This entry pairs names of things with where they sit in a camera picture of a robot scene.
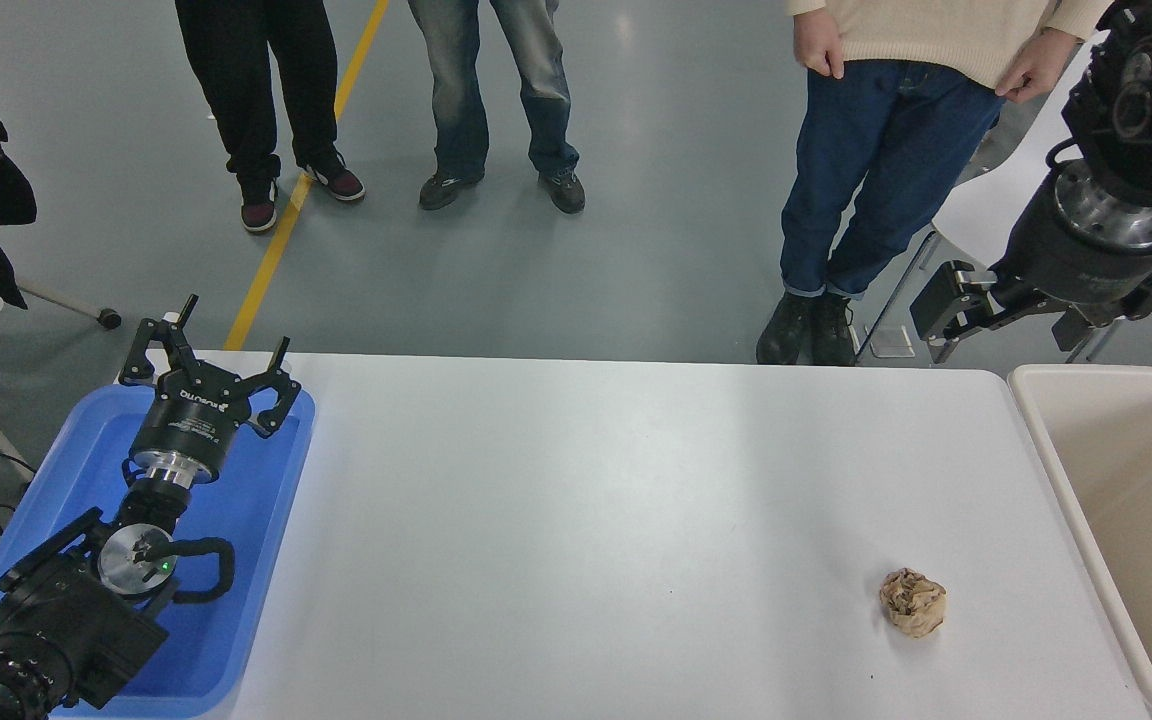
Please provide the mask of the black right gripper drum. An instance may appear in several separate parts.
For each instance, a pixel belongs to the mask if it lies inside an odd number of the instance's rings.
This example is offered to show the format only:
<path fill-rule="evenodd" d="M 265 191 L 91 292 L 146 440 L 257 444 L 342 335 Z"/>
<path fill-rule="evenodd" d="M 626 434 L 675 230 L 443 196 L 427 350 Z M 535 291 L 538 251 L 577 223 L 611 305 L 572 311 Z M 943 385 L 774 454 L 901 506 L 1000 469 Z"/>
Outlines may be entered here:
<path fill-rule="evenodd" d="M 1152 209 L 1092 185 L 1039 187 L 996 260 L 1001 283 L 1066 304 L 1126 300 L 1152 273 Z"/>

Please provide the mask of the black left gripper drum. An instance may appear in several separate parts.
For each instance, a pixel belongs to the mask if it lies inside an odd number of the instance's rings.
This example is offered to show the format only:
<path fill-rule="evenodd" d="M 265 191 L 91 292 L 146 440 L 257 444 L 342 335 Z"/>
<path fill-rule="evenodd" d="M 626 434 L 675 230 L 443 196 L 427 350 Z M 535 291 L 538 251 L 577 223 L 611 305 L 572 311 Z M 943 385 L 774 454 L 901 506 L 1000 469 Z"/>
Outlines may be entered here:
<path fill-rule="evenodd" d="M 241 377 L 209 363 L 169 370 L 156 379 L 156 397 L 129 457 L 142 468 L 152 456 L 177 454 L 205 471 L 220 471 L 236 439 L 238 424 L 250 415 L 250 397 L 238 393 Z"/>

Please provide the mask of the person's left hand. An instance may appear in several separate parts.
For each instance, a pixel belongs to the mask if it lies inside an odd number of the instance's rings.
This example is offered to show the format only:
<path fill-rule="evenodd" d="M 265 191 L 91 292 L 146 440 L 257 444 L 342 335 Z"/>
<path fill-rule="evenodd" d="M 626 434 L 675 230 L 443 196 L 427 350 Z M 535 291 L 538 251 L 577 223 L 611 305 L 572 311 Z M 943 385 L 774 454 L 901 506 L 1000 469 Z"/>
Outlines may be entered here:
<path fill-rule="evenodd" d="M 1015 104 L 1028 103 L 1048 94 L 1064 73 L 1079 38 L 1056 28 L 1043 28 L 1016 54 L 1005 76 L 996 83 L 995 94 Z"/>

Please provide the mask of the person's right hand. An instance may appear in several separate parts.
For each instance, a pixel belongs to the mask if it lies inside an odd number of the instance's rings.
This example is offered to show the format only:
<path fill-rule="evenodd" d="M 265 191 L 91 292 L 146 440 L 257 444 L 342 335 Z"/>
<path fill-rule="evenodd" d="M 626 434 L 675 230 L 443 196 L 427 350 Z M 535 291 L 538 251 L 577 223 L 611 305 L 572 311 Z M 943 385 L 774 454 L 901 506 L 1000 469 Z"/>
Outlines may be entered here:
<path fill-rule="evenodd" d="M 836 20 L 826 8 L 794 15 L 794 56 L 796 63 L 819 76 L 844 78 L 846 59 Z"/>

